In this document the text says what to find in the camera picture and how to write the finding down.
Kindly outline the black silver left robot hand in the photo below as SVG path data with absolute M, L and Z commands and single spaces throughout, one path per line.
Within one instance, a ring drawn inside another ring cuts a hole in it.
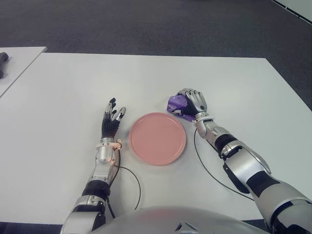
M 126 114 L 126 108 L 122 107 L 119 112 L 115 110 L 116 99 L 112 98 L 106 105 L 102 125 L 101 125 L 101 138 L 114 138 L 121 120 Z

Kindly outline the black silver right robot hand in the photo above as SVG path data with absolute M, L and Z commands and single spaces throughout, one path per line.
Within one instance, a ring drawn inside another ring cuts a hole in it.
M 180 90 L 176 97 L 183 97 L 186 100 L 186 104 L 183 107 L 175 107 L 170 112 L 179 116 L 197 116 L 204 117 L 207 115 L 207 104 L 203 94 L 200 91 L 184 88 Z

